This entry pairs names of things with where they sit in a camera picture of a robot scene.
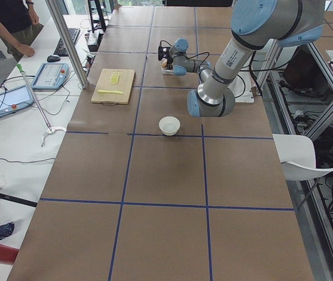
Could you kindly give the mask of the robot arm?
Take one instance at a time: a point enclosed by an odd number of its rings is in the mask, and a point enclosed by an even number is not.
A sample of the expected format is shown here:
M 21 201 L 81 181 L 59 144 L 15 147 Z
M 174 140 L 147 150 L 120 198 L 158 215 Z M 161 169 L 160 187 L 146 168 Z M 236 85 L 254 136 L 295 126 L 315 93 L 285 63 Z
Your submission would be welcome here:
M 232 39 L 214 67 L 205 60 L 187 57 L 188 41 L 184 38 L 168 47 L 159 46 L 158 59 L 165 59 L 165 71 L 175 76 L 200 76 L 201 84 L 187 96 L 191 116 L 226 116 L 235 105 L 228 86 L 250 56 L 270 39 L 276 39 L 279 47 L 317 40 L 323 30 L 324 8 L 324 1 L 238 1 L 231 19 Z

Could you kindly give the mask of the bystander hand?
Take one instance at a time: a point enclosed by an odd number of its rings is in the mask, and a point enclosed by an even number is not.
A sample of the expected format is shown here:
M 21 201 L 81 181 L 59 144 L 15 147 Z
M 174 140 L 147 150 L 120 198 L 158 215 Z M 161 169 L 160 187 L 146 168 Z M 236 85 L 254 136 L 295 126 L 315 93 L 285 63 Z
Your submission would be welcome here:
M 32 57 L 35 55 L 35 50 L 34 48 L 25 45 L 25 44 L 20 44 L 19 46 L 16 47 L 17 50 L 22 53 L 23 55 L 27 56 L 27 57 Z

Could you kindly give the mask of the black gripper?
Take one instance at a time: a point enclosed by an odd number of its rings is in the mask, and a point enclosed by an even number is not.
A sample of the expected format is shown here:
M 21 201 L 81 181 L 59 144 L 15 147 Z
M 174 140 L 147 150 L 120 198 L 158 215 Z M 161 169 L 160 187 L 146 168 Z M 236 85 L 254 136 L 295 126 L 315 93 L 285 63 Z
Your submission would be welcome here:
M 163 47 L 160 45 L 157 50 L 158 61 L 166 59 L 166 66 L 172 66 L 173 64 L 173 58 L 172 55 L 170 54 L 170 49 L 171 46 Z

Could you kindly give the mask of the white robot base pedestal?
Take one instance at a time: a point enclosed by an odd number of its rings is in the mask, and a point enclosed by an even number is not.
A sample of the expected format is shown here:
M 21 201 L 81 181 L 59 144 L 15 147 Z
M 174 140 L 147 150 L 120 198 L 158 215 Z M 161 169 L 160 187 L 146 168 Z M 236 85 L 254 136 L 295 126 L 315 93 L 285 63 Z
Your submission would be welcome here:
M 240 71 L 229 88 L 234 94 L 236 103 L 254 103 L 252 83 L 248 72 Z

